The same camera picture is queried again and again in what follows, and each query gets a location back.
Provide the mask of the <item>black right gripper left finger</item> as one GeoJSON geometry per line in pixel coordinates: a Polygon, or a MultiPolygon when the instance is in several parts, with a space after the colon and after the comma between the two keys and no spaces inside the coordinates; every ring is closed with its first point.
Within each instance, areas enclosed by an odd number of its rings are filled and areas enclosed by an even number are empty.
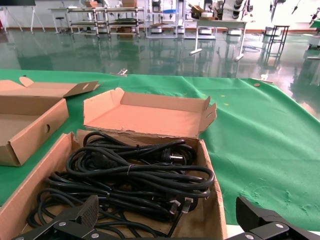
{"type": "Polygon", "coordinates": [[[15,240],[99,240],[95,229],[99,203],[96,195],[75,207],[64,209],[51,222],[14,237],[15,240]]]}

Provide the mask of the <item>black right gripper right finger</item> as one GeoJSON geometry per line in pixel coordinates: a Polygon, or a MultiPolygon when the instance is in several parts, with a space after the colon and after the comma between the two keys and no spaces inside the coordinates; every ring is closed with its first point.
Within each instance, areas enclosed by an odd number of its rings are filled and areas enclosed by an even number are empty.
{"type": "Polygon", "coordinates": [[[295,226],[277,212],[254,206],[244,196],[236,198],[236,220],[243,233],[231,240],[318,240],[319,235],[295,226]]]}

